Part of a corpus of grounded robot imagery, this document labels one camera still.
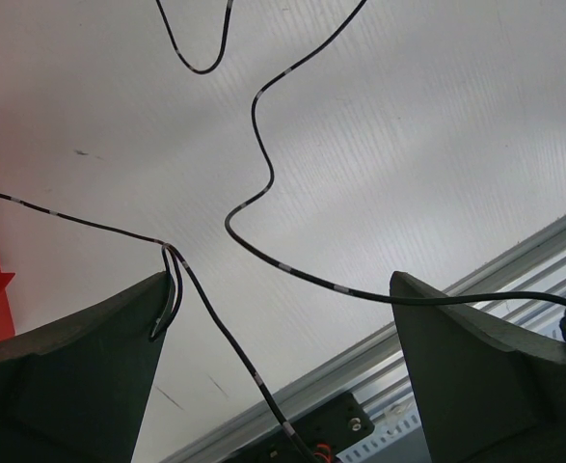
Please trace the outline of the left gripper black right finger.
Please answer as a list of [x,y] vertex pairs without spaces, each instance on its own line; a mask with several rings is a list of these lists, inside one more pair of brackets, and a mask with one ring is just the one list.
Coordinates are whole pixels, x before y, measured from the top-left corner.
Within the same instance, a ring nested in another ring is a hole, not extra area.
[[392,311],[435,462],[566,462],[563,339],[531,332],[403,273]]

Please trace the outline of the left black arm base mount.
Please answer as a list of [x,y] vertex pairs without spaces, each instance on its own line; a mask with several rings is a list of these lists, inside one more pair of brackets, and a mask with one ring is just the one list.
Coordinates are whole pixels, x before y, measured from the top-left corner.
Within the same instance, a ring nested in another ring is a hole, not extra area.
[[[374,423],[350,392],[341,393],[293,423],[318,462],[339,462],[337,456],[369,436]],[[305,462],[283,431],[270,433],[239,449],[226,462]]]

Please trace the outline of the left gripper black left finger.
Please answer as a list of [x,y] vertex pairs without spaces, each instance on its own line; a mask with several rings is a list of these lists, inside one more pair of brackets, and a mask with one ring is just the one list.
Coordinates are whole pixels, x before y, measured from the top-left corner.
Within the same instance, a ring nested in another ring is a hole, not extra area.
[[0,341],[0,462],[128,462],[163,347],[156,273],[87,309]]

